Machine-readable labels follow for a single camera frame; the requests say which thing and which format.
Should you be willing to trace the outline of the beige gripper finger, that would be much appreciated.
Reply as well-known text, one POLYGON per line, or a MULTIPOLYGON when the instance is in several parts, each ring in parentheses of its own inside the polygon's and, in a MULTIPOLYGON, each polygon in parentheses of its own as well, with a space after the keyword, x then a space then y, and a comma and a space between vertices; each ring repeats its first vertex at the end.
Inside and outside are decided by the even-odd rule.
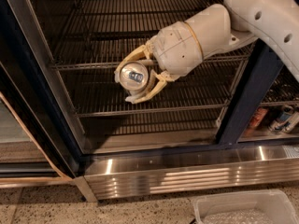
POLYGON ((147 102, 157 95, 169 82, 174 81, 175 79, 167 71, 157 74, 154 70, 151 70, 149 83, 146 88, 138 94, 126 97, 125 101, 131 104, 147 102))
POLYGON ((140 60, 142 58, 149 59, 151 55, 152 55, 152 48, 150 48, 147 45, 141 45, 138 48, 134 49, 130 54, 128 54, 120 62, 120 64, 118 65, 118 67, 114 71, 115 81, 116 82, 120 81, 121 70, 125 66, 126 63, 132 62, 132 61, 138 61, 138 60, 140 60))

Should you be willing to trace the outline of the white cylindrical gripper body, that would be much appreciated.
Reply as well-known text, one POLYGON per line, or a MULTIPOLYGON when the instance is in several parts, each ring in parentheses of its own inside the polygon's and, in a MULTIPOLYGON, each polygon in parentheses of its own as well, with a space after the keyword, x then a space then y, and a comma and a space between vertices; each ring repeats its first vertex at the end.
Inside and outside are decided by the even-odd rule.
POLYGON ((149 42, 160 69, 176 80, 187 76, 204 59, 223 52, 230 39, 229 13, 216 4, 186 21, 164 27, 149 42))

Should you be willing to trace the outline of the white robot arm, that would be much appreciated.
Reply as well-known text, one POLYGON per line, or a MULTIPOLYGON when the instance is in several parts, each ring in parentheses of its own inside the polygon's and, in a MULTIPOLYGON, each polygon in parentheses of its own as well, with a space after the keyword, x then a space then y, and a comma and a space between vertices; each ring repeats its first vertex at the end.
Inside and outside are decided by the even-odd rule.
POLYGON ((164 27, 127 55, 115 81, 143 103, 205 59, 261 39, 299 80, 299 6, 294 0, 223 0, 164 27))

